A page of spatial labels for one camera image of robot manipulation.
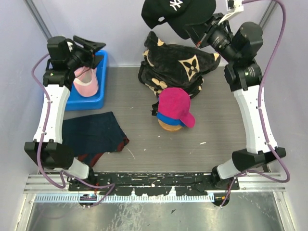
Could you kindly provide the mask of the black cap white logo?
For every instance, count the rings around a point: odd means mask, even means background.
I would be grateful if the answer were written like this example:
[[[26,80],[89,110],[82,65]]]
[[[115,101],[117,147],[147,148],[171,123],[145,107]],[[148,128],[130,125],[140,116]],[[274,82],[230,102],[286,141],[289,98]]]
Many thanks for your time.
[[[215,10],[215,0],[146,0],[141,16],[151,29],[168,23],[180,38],[188,39],[184,27],[206,22]]]

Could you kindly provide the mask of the blue plastic bin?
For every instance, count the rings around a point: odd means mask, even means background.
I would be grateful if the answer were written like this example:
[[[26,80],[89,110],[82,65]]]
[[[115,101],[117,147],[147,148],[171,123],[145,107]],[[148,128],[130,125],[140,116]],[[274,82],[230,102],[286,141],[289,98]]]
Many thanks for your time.
[[[98,92],[92,97],[82,97],[74,86],[75,71],[54,70],[47,61],[46,71],[43,75],[44,103],[43,112],[50,110],[59,114],[64,111],[100,109],[104,100],[104,85],[106,73],[107,53],[95,52],[95,55],[104,55],[104,59],[97,66]]]

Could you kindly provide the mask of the magenta cap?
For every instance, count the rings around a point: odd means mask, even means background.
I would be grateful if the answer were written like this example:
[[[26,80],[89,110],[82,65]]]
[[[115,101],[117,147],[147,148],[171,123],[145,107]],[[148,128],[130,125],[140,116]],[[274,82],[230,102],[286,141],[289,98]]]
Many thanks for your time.
[[[185,127],[195,126],[195,117],[190,112],[191,98],[181,88],[166,88],[158,95],[157,103],[152,105],[152,115],[161,113],[173,119],[179,119]]]

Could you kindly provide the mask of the navy blue cloth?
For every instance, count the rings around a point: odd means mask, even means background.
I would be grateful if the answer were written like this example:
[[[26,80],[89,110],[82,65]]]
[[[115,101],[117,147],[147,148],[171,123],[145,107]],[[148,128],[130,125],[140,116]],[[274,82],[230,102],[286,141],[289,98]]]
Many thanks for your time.
[[[64,120],[62,137],[74,156],[90,167],[104,153],[120,152],[129,143],[113,112]]]

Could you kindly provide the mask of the wooden hat stand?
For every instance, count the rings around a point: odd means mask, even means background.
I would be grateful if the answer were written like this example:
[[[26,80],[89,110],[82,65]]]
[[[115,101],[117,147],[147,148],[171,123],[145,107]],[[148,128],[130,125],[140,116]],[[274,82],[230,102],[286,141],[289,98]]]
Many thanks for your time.
[[[158,124],[160,125],[160,127],[166,131],[169,131],[169,132],[175,132],[175,131],[179,131],[181,130],[183,127],[181,125],[168,125],[164,122],[162,122],[161,120],[158,120]]]

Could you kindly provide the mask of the blue cap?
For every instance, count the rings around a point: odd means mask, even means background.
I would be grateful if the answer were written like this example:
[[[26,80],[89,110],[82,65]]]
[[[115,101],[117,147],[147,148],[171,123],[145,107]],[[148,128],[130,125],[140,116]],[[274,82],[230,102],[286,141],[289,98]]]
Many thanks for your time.
[[[158,120],[162,121],[163,123],[167,125],[185,127],[185,125],[179,119],[173,119],[161,113],[157,113],[156,117],[158,118]]]

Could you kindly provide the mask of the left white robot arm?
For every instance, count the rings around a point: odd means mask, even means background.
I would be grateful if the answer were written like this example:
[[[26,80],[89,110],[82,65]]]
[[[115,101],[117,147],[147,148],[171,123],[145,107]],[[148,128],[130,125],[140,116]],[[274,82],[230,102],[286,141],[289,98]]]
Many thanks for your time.
[[[45,179],[58,188],[65,185],[53,181],[46,170],[58,171],[60,177],[78,180],[86,191],[94,189],[96,178],[91,167],[74,157],[72,149],[63,144],[62,126],[66,103],[71,94],[75,71],[81,67],[95,69],[103,59],[96,53],[106,46],[74,36],[55,36],[47,40],[48,58],[42,80],[34,80],[44,93],[43,107],[37,131],[24,151],[38,166]]]

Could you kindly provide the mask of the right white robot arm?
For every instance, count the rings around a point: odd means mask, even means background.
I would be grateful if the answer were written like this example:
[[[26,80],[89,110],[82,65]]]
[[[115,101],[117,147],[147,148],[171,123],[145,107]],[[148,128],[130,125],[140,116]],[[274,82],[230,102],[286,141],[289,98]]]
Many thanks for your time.
[[[224,77],[243,119],[246,147],[234,151],[230,160],[212,169],[211,184],[218,190],[231,178],[286,157],[285,148],[278,146],[271,132],[264,102],[263,75],[255,61],[263,45],[262,28],[245,22],[233,34],[229,22],[223,18],[222,13],[217,13],[205,23],[184,26],[196,47],[211,46],[227,61]]]

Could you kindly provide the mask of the pink cap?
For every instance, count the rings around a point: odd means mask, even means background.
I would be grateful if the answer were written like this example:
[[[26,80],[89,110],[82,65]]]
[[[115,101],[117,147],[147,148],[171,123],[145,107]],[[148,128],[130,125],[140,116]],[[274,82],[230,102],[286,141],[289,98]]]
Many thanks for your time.
[[[82,97],[92,97],[99,89],[97,69],[81,67],[75,71],[74,86]]]

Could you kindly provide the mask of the black patterned plush blanket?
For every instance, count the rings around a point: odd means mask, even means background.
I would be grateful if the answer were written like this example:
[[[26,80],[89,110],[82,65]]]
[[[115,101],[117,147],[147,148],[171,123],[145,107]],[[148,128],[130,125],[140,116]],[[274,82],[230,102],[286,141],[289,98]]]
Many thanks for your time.
[[[202,90],[203,75],[216,70],[221,61],[218,53],[166,44],[153,31],[149,32],[144,46],[138,79],[156,97],[167,88],[180,88],[194,98]]]

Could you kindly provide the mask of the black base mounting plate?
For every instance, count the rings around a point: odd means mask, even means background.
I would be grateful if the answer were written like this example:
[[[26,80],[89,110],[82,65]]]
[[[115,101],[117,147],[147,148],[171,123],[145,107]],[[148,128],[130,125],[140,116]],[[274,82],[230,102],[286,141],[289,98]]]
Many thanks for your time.
[[[201,196],[210,191],[226,191],[232,180],[214,185],[211,175],[203,172],[96,172],[93,183],[114,184],[109,194],[118,196],[166,196],[172,190],[176,196]]]

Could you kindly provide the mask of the left aluminium frame post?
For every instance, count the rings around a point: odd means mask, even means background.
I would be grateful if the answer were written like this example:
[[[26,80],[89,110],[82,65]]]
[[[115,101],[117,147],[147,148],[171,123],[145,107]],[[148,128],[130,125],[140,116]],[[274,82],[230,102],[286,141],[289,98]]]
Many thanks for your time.
[[[33,0],[24,0],[28,10],[30,11],[32,17],[34,18],[35,22],[37,23],[39,29],[41,30],[42,34],[46,39],[50,39],[52,34],[48,29],[44,19],[42,18],[41,14],[39,13],[35,3]]]

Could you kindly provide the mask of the aluminium frame post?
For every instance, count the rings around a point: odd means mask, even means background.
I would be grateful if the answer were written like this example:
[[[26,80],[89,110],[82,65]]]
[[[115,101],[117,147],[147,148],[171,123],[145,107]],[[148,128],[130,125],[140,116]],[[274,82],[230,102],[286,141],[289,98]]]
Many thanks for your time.
[[[39,13],[35,3],[33,0],[24,0],[28,10],[30,11],[32,17],[34,18],[35,22],[37,23],[39,29],[41,30],[42,34],[46,39],[50,39],[52,34],[48,29],[44,19],[42,18],[41,14]]]
[[[259,21],[259,25],[261,26],[262,29],[266,27],[267,23],[269,22],[271,16],[273,15],[277,7],[278,3],[274,0],[270,0]]]

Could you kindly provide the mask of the right aluminium frame post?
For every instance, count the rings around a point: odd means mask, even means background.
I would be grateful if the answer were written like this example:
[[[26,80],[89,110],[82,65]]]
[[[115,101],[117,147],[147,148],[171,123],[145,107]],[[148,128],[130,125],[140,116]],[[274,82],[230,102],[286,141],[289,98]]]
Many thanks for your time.
[[[277,7],[278,3],[274,0],[270,0],[259,21],[259,25],[261,26],[262,29],[266,27],[267,23],[269,22],[271,16],[273,15]]]

